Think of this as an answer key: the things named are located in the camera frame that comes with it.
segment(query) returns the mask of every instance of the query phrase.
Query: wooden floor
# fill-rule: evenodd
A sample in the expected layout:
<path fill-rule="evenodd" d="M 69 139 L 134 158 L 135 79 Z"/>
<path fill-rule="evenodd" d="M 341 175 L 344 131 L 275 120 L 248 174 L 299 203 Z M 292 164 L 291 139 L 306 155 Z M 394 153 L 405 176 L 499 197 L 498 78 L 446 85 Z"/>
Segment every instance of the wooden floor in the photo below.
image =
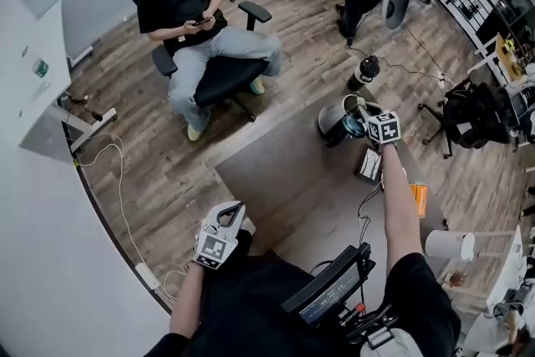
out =
<path fill-rule="evenodd" d="M 193 234 L 208 209 L 232 198 L 215 167 L 339 87 L 364 57 L 346 48 L 335 27 L 334 4 L 341 0 L 250 1 L 273 15 L 272 21 L 258 25 L 257 30 L 277 34 L 283 43 L 282 74 L 266 79 L 263 97 L 243 95 L 258 113 L 254 124 L 235 105 L 218 106 L 202 140 L 189 142 L 186 122 L 173 115 L 167 101 L 168 79 L 158 74 L 151 61 L 155 45 L 139 35 L 136 18 L 103 37 L 94 46 L 94 57 L 74 72 L 71 89 L 77 96 L 91 94 L 88 107 L 101 112 L 112 106 L 117 109 L 119 119 L 105 131 L 118 135 L 125 144 L 125 216 L 160 281 L 191 256 Z M 245 28 L 247 18 L 236 4 L 225 1 L 223 10 L 231 25 Z M 405 143 L 439 197 L 452 229 L 513 228 L 528 179 L 522 171 L 531 149 L 513 154 L 511 146 L 492 143 L 481 150 L 455 147 L 453 158 L 445 161 L 439 141 L 423 146 L 421 140 L 437 123 L 416 106 L 422 101 L 437 102 L 441 90 L 429 76 L 437 66 L 413 35 L 456 82 L 464 79 L 477 60 L 469 39 L 441 6 L 413 0 L 404 27 L 395 31 L 387 30 L 380 14 L 373 12 L 359 29 L 354 47 L 418 73 L 389 68 L 381 61 L 382 71 L 369 90 L 400 116 Z M 77 109 L 73 112 L 87 116 Z M 92 161 L 108 143 L 108 136 L 88 143 L 80 160 Z M 111 229 L 132 260 L 139 262 L 120 212 L 117 153 L 106 151 L 84 171 Z M 180 287 L 180 279 L 173 277 L 168 283 L 172 293 Z"/>

